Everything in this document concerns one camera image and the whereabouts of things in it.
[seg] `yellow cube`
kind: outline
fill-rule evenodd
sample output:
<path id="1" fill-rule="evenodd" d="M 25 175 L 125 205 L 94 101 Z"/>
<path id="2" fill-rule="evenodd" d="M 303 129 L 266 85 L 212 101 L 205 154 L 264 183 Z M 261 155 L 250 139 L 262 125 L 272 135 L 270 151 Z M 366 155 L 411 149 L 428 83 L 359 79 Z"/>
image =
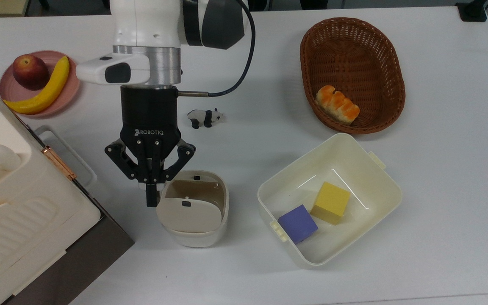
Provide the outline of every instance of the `yellow cube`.
<path id="1" fill-rule="evenodd" d="M 350 192 L 323 182 L 317 194 L 316 204 L 310 211 L 310 215 L 324 220 L 330 224 L 338 224 L 350 197 Z"/>

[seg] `toy block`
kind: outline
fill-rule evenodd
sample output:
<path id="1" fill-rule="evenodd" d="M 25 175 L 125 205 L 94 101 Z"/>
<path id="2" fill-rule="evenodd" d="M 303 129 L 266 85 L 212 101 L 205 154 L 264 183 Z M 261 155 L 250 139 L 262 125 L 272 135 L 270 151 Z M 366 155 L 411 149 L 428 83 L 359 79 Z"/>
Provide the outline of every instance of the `toy block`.
<path id="1" fill-rule="evenodd" d="M 349 191 L 331 185 L 329 182 L 324 182 L 317 195 L 316 203 L 310 211 L 310 215 L 336 225 L 344 216 L 350 195 Z"/>
<path id="2" fill-rule="evenodd" d="M 295 244 L 310 237 L 318 229 L 304 205 L 279 217 L 278 223 Z"/>

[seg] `white appliance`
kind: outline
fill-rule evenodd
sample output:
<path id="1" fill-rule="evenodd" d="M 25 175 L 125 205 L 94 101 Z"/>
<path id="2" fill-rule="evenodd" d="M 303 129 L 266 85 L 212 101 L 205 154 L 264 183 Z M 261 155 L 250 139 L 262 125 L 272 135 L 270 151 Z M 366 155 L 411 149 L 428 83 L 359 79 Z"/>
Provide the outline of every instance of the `white appliance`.
<path id="1" fill-rule="evenodd" d="M 99 220 L 74 177 L 0 100 L 0 303 Z"/>

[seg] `panda figurine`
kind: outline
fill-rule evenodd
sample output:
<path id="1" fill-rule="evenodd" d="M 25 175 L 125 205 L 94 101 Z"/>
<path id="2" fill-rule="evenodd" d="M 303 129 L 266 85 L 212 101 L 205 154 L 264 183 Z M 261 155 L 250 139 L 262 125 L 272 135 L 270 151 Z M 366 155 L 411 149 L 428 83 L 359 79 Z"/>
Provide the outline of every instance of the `panda figurine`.
<path id="1" fill-rule="evenodd" d="M 204 125 L 206 128 L 212 127 L 212 123 L 221 119 L 222 113 L 214 110 L 199 110 L 195 109 L 188 113 L 188 119 L 191 120 L 191 127 L 199 129 L 199 126 Z"/>

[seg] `banana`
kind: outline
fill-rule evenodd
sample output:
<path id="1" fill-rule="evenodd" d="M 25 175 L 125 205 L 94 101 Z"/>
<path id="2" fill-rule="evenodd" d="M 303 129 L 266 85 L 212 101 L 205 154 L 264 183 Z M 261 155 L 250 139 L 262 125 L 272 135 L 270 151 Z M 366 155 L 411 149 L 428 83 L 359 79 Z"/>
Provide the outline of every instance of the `banana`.
<path id="1" fill-rule="evenodd" d="M 58 98 L 69 76 L 69 68 L 69 58 L 64 56 L 56 63 L 50 80 L 39 94 L 18 102 L 3 101 L 9 108 L 19 114 L 37 114 L 45 110 Z"/>

